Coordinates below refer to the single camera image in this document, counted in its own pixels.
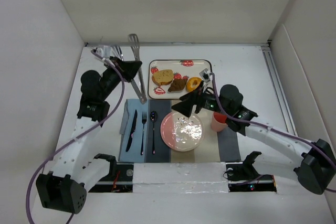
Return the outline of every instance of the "round plate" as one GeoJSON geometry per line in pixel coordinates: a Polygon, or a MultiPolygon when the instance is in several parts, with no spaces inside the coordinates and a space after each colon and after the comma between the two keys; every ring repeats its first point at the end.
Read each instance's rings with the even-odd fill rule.
{"type": "Polygon", "coordinates": [[[179,152],[191,151],[203,140],[203,123],[196,114],[187,118],[173,111],[161,123],[161,136],[171,149],[179,152]]]}

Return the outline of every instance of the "cup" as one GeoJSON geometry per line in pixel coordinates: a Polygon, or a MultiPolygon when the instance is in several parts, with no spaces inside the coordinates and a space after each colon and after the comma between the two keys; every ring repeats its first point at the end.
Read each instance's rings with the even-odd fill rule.
{"type": "Polygon", "coordinates": [[[211,129],[215,132],[220,132],[227,127],[226,115],[214,112],[211,120],[211,129]]]}

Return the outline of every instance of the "yellow donut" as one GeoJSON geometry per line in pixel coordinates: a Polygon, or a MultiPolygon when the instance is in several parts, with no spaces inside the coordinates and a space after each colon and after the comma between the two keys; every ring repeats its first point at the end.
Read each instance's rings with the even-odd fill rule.
{"type": "Polygon", "coordinates": [[[201,78],[199,77],[192,77],[189,79],[189,81],[187,82],[186,88],[188,92],[191,92],[193,90],[195,90],[198,85],[201,83],[201,78]]]}

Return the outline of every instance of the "black fork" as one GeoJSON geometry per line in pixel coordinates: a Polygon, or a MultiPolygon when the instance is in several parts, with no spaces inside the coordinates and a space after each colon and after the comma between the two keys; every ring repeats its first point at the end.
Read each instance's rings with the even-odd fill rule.
{"type": "Polygon", "coordinates": [[[142,124],[143,124],[143,128],[142,128],[142,142],[141,142],[141,155],[143,155],[143,134],[145,132],[145,124],[147,122],[147,113],[146,112],[142,112],[142,124]]]}

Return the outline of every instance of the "plate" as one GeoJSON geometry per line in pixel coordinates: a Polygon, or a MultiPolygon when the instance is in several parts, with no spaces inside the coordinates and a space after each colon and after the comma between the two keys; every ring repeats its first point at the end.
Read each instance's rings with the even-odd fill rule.
{"type": "Polygon", "coordinates": [[[179,99],[187,94],[186,88],[179,92],[168,92],[169,85],[157,86],[152,81],[153,73],[156,71],[171,69],[175,79],[201,77],[200,72],[204,69],[212,71],[211,63],[207,60],[154,60],[149,64],[148,96],[152,99],[179,99]]]}
{"type": "Polygon", "coordinates": [[[166,115],[160,131],[164,143],[179,152],[193,150],[204,137],[203,123],[196,114],[187,118],[177,111],[166,115]]]}

